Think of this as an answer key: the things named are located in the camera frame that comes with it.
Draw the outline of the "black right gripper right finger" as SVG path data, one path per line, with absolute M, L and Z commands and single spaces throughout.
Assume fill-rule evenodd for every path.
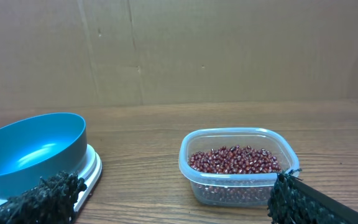
M 358 212 L 281 172 L 270 191 L 268 216 L 278 224 L 358 224 Z

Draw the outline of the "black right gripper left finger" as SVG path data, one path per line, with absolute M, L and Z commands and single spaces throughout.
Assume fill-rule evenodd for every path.
M 59 172 L 0 206 L 0 224 L 71 224 L 78 212 L 74 206 L 87 189 L 76 172 Z

